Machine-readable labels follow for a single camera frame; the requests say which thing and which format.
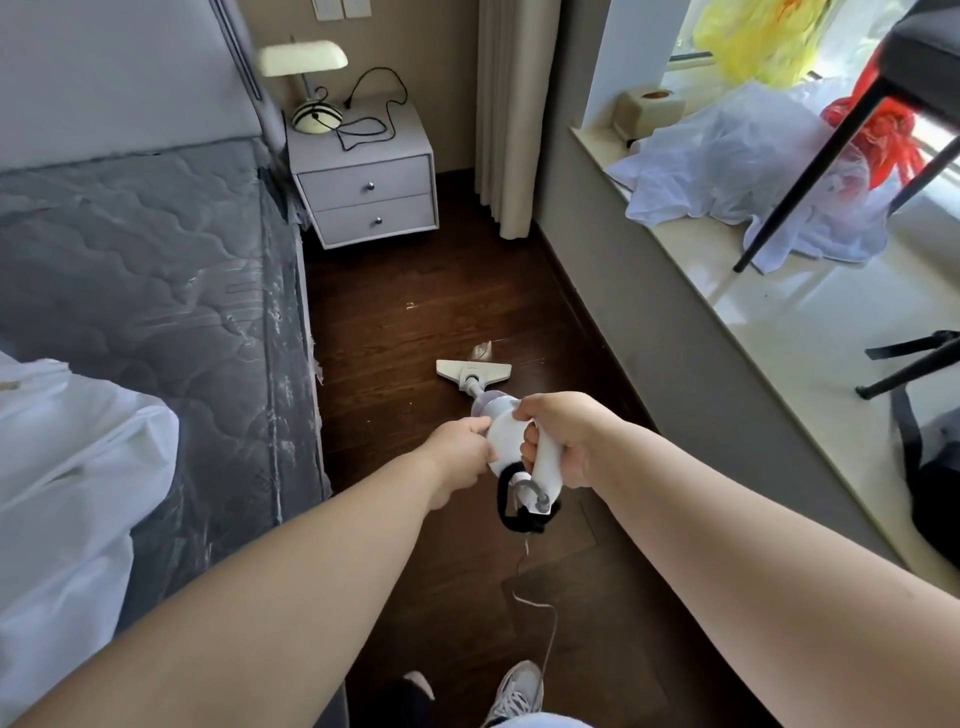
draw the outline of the lamp base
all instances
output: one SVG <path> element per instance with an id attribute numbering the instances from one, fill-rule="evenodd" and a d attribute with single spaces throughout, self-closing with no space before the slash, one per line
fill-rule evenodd
<path id="1" fill-rule="evenodd" d="M 332 132 L 344 121 L 343 113 L 328 101 L 308 99 L 300 104 L 290 119 L 293 128 L 301 133 Z"/>

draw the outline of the baseboard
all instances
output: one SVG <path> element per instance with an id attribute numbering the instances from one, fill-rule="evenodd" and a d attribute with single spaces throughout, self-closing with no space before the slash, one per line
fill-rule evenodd
<path id="1" fill-rule="evenodd" d="M 544 259 L 553 271 L 554 278 L 557 279 L 557 283 L 560 285 L 561 293 L 564 295 L 564 301 L 573 313 L 573 317 L 577 320 L 577 324 L 591 345 L 599 352 L 602 366 L 606 369 L 606 375 L 610 376 L 613 380 L 613 389 L 618 394 L 620 408 L 625 415 L 625 419 L 636 425 L 643 425 L 655 432 L 659 432 L 643 401 L 636 393 L 633 383 L 630 381 L 627 373 L 623 371 L 623 367 L 620 366 L 620 362 L 616 356 L 613 355 L 603 333 L 596 325 L 596 322 L 593 321 L 593 317 L 590 316 L 587 306 L 584 304 L 583 299 L 580 298 L 580 294 L 577 293 L 573 281 L 570 280 L 570 276 L 566 274 L 564 266 L 553 252 L 553 248 L 550 247 L 550 243 L 547 242 L 546 236 L 536 222 L 531 224 L 528 241 L 531 245 L 537 246 L 542 252 Z"/>

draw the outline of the human hand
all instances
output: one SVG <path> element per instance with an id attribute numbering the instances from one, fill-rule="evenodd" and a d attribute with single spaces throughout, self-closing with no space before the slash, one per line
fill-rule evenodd
<path id="1" fill-rule="evenodd" d="M 564 446 L 560 470 L 567 488 L 589 487 L 589 444 L 604 425 L 619 421 L 607 407 L 583 392 L 555 392 L 531 395 L 520 403 L 514 418 L 522 422 L 536 419 L 537 423 Z M 540 434 L 530 423 L 520 446 L 523 467 L 533 471 L 537 460 L 537 442 Z"/>
<path id="2" fill-rule="evenodd" d="M 493 447 L 483 436 L 490 424 L 489 417 L 465 417 L 444 423 L 417 448 L 437 471 L 431 510 L 443 508 L 451 493 L 476 483 L 488 463 L 496 460 Z"/>

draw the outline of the light switch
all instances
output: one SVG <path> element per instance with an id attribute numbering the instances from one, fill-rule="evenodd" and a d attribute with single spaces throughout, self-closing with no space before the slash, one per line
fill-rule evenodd
<path id="1" fill-rule="evenodd" d="M 318 20 L 343 20 L 344 7 L 340 0 L 313 0 L 313 12 Z"/>
<path id="2" fill-rule="evenodd" d="M 370 0 L 344 0 L 344 10 L 347 17 L 370 17 Z"/>

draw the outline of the white plastic bag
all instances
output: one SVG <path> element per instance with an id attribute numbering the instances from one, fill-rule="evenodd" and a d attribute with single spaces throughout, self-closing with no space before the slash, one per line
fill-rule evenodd
<path id="1" fill-rule="evenodd" d="M 112 638 L 177 443 L 157 398 L 0 353 L 0 726 Z"/>
<path id="2" fill-rule="evenodd" d="M 793 96 L 819 105 L 804 85 Z M 746 249 L 763 221 L 823 147 L 833 129 L 784 93 L 753 82 L 716 104 L 635 142 L 607 174 L 631 190 L 627 217 L 653 227 L 710 215 L 728 225 L 749 222 Z M 886 246 L 886 207 L 896 184 L 869 192 L 866 160 L 852 146 L 754 258 L 761 273 L 779 268 L 791 250 L 859 262 Z"/>

